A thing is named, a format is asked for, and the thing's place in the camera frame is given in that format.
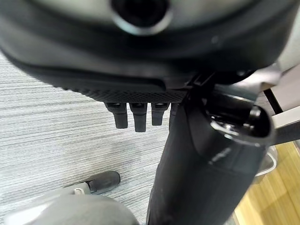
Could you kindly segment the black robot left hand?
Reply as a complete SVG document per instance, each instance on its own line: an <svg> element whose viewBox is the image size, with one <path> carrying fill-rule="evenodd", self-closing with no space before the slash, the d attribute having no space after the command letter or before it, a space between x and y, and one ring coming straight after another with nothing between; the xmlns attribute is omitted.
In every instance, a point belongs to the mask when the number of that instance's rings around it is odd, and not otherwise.
<svg viewBox="0 0 300 225"><path fill-rule="evenodd" d="M273 144L256 105L297 0L3 0L0 49L32 77L103 102L117 128L146 130L147 106L169 135L149 225L222 225Z"/></svg>

